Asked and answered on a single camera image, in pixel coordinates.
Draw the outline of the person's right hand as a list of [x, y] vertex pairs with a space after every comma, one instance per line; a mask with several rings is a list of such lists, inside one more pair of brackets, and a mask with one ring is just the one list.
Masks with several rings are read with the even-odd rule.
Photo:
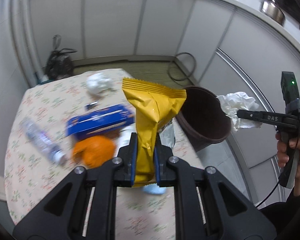
[[[278, 157], [279, 167], [284, 168], [286, 163], [289, 161], [289, 156], [286, 154], [287, 144], [285, 144], [281, 140], [281, 135], [279, 132], [276, 133], [275, 137], [277, 139], [277, 157]], [[290, 146], [290, 148], [297, 147], [297, 149], [300, 152], [300, 138], [298, 140], [298, 143], [296, 143], [296, 141], [297, 141], [297, 139], [290, 139], [289, 146]], [[299, 158], [299, 164], [298, 164], [298, 168], [297, 168], [296, 176], [295, 176], [293, 195], [295, 197], [300, 196], [300, 158]]]

